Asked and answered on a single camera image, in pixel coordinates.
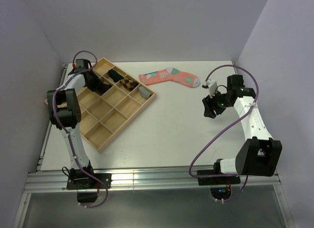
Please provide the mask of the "grey sock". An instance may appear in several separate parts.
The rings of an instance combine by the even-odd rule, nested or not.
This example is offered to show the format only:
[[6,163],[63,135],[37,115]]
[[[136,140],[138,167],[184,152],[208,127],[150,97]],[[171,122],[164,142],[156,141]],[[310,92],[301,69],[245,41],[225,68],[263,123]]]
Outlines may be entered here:
[[142,98],[149,99],[151,97],[152,94],[145,87],[140,86],[138,89]]

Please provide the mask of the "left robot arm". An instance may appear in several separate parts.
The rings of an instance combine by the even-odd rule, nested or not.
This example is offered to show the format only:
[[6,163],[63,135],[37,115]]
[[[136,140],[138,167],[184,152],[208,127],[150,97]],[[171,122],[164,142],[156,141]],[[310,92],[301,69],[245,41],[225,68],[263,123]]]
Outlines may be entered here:
[[70,156],[71,168],[67,170],[66,175],[70,182],[83,188],[91,188],[94,184],[106,187],[94,174],[79,129],[81,110],[77,93],[87,87],[101,96],[111,88],[111,85],[104,84],[92,69],[89,60],[76,59],[66,82],[56,90],[47,92],[50,121],[60,130]]

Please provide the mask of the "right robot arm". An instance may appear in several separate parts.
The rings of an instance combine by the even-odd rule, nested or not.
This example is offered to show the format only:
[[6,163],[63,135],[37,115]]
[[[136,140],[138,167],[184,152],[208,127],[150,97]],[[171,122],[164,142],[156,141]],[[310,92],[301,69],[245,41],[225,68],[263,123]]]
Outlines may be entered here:
[[227,108],[233,107],[241,120],[245,143],[231,159],[218,159],[214,164],[212,178],[216,183],[224,183],[230,175],[272,176],[282,151],[279,140],[273,139],[260,114],[256,93],[246,87],[241,75],[227,78],[226,93],[218,91],[217,82],[205,81],[203,88],[209,95],[202,102],[205,117],[215,118]]

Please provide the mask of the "brown striped sock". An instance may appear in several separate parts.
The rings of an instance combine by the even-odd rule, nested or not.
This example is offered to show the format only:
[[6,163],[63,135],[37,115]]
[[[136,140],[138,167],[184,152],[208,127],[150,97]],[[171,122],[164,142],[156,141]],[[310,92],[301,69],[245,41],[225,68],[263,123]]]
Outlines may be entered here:
[[110,88],[112,87],[111,84],[101,83],[98,86],[97,93],[102,96],[104,93],[106,93]]

